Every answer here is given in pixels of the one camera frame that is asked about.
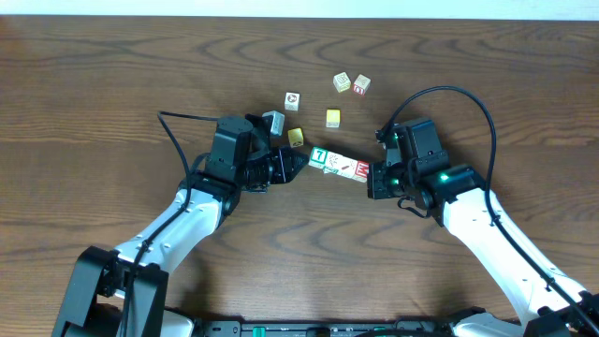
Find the green number 7 block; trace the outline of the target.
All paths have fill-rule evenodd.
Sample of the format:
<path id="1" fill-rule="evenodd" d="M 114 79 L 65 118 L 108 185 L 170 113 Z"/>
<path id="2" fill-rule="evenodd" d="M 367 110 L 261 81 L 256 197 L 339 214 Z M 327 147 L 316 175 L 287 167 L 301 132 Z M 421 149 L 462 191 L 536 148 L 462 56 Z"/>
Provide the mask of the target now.
<path id="1" fill-rule="evenodd" d="M 328 154 L 328 150 L 313 147 L 310 154 L 309 165 L 316 169 L 323 169 L 326 165 Z"/>

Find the red letter M block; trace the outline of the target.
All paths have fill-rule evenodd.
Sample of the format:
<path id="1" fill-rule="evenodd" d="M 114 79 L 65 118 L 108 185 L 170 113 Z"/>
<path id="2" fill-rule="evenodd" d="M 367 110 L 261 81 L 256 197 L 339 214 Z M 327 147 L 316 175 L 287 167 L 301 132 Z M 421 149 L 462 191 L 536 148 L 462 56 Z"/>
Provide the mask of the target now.
<path id="1" fill-rule="evenodd" d="M 369 173 L 369 164 L 363 161 L 357 161 L 352 179 L 358 182 L 366 183 Z"/>

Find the white hammer block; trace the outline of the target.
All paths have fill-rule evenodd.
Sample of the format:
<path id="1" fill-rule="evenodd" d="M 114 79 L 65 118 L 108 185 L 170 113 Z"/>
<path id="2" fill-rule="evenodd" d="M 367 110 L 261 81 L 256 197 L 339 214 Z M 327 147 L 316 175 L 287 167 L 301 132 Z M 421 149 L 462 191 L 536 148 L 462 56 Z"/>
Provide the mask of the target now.
<path id="1" fill-rule="evenodd" d="M 338 173 L 348 179 L 355 176 L 358 161 L 352 158 L 342 156 L 338 161 Z"/>

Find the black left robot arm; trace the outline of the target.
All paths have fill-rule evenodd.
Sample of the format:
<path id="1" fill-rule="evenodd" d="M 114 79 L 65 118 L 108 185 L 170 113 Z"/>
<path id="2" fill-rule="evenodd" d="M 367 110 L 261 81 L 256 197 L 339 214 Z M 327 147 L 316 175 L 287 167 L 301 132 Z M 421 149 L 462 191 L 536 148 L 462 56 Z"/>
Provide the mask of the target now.
<path id="1" fill-rule="evenodd" d="M 80 254 L 53 335 L 200 335 L 198 320 L 166 306 L 169 276 L 233 213 L 242 193 L 290 183 L 306 166 L 306 155 L 271 144 L 284 123 L 276 110 L 215 119 L 211 150 L 182 161 L 170 205 L 130 240 Z"/>

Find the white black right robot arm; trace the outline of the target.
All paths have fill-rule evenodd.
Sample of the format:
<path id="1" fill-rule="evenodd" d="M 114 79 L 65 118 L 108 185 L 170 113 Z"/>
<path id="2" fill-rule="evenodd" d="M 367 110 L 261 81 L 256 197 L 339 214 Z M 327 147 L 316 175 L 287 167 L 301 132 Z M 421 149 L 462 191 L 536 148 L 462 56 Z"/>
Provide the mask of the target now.
<path id="1" fill-rule="evenodd" d="M 369 198 L 395 198 L 400 208 L 434 220 L 460 240 L 506 295 L 518 318 L 510 323 L 472 308 L 435 323 L 436 334 L 597 335 L 597 296 L 534 245 L 472 166 L 451 165 L 432 120 L 388 123 L 375 135 L 386 157 L 370 165 Z"/>

